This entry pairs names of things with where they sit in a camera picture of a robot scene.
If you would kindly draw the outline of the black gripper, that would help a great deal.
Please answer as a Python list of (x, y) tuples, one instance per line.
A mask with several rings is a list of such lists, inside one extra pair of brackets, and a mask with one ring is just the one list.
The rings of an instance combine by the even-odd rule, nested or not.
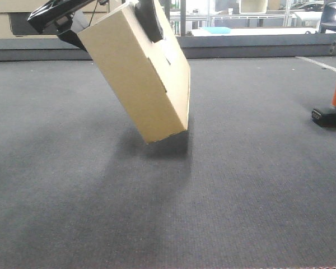
[(48, 1), (33, 11), (27, 21), (39, 34), (53, 25), (61, 41), (85, 50), (78, 33), (89, 26), (81, 9), (91, 2), (91, 0)]

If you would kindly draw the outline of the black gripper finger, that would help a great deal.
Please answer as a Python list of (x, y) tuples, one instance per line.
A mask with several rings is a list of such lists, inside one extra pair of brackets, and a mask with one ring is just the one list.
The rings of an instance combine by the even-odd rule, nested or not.
[(151, 42), (157, 43), (164, 38), (153, 0), (138, 1), (135, 4), (134, 13)]

